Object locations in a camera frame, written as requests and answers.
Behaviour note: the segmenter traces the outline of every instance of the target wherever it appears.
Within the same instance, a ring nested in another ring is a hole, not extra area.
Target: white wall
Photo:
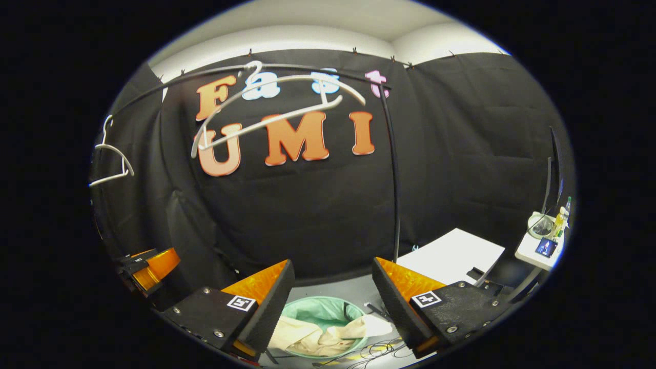
[[[157,77],[166,83],[181,70],[194,69],[253,53],[287,49],[328,49],[353,51],[420,64],[453,54],[498,53],[502,50],[483,35],[458,22],[427,26],[407,33],[389,43],[363,33],[322,26],[269,26],[230,33],[204,41],[150,65]]]
[[[177,53],[160,63],[151,65],[162,82],[208,64],[253,53],[287,49],[329,49],[353,51],[389,58],[394,48],[389,42],[337,28],[319,26],[270,26],[235,32],[202,42]]]
[[[415,65],[451,56],[451,53],[508,54],[480,33],[459,22],[420,28],[395,39],[392,46],[398,60]]]

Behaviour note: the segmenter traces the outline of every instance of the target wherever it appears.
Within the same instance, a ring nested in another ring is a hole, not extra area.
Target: bottle
[[[569,220],[569,211],[567,210],[567,208],[565,208],[565,213],[563,214],[563,223],[560,225],[560,229],[558,229],[558,233],[556,235],[557,238],[560,238],[563,235],[563,232],[565,232],[565,228],[569,226],[567,224],[568,220]]]
[[[569,213],[567,210],[565,210],[564,206],[560,207],[560,212],[558,216],[556,216],[556,222],[554,222],[554,230],[551,231],[551,234],[549,234],[549,238],[552,241],[555,241],[557,237],[559,237],[562,234],[562,229],[565,225],[565,220],[567,219],[567,215]]]
[[[567,211],[568,214],[569,214],[569,208],[571,207],[571,205],[572,205],[572,197],[568,196],[567,197],[567,203],[565,204],[565,210]]]

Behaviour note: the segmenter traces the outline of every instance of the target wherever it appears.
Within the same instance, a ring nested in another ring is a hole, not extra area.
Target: white ceiling
[[[254,0],[199,25],[148,62],[157,64],[203,41],[266,26],[325,26],[393,42],[419,28],[454,21],[433,8],[409,0]]]

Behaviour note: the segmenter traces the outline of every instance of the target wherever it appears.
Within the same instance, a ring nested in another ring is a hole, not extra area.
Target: wire
[[[400,349],[403,349],[404,347],[407,347],[407,345],[406,345],[405,343],[404,343],[403,345],[399,346],[399,347],[396,349],[396,351],[399,351]],[[392,353],[392,356],[393,356],[393,357],[396,357],[396,358],[404,358],[404,357],[411,356],[412,354],[413,354],[413,352],[412,352],[412,350],[410,350],[410,353],[409,353],[408,355],[405,355],[405,356],[396,356],[396,352],[393,352],[393,353]]]
[[[338,360],[338,359],[343,358],[343,357],[345,357],[345,356],[351,355],[351,354],[356,353],[356,352],[358,352],[358,351],[359,351],[359,355],[360,355],[360,357],[363,358],[363,359],[365,359],[365,360],[361,360],[361,361],[355,362],[355,363],[349,365],[348,367],[346,367],[345,369],[356,369],[359,365],[362,365],[362,364],[365,365],[365,366],[363,367],[363,369],[364,369],[364,368],[367,367],[367,364],[368,364],[370,361],[372,361],[372,360],[374,360],[374,359],[376,359],[376,358],[379,358],[379,357],[381,357],[381,356],[387,355],[387,354],[389,354],[389,353],[393,353],[395,350],[397,350],[397,349],[395,349],[394,346],[392,345],[392,342],[393,342],[393,341],[397,341],[399,338],[401,338],[401,336],[399,336],[399,337],[397,337],[397,338],[393,338],[393,339],[386,339],[386,340],[384,340],[384,341],[376,342],[376,343],[374,343],[374,344],[372,344],[372,345],[362,347],[361,349],[356,349],[356,350],[349,351],[349,352],[347,352],[347,353],[345,353],[345,354],[343,354],[343,355],[340,355],[340,356],[334,358],[333,360],[330,360],[330,361],[328,361],[328,362],[325,362],[325,363],[323,363],[323,364],[321,364],[321,365],[319,365],[319,366],[315,366],[315,367],[313,367],[312,369],[323,368],[324,366],[330,364],[331,362],[333,362],[333,361],[335,361],[335,360]],[[380,346],[384,346],[384,347],[385,347],[385,352],[383,352],[383,353],[381,353],[381,354],[379,354],[379,355],[375,355],[374,353],[371,352],[371,350],[373,349],[373,347],[380,347]],[[363,354],[363,351],[366,352],[367,350],[368,350],[368,352],[369,352],[369,355],[372,356],[371,358],[367,358],[366,355],[365,355],[365,356],[362,355],[362,354]]]

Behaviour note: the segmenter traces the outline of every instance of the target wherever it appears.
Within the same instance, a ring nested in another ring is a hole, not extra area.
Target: black pole
[[[390,153],[392,155],[392,182],[394,184],[394,258],[393,263],[399,257],[399,238],[401,234],[401,221],[399,217],[399,179],[396,175],[397,162],[396,162],[396,145],[394,140],[394,130],[392,129],[392,117],[387,108],[387,98],[385,97],[385,90],[382,85],[378,85],[380,91],[380,101],[382,102],[382,110],[385,113],[385,122],[387,122],[387,137],[390,139]]]

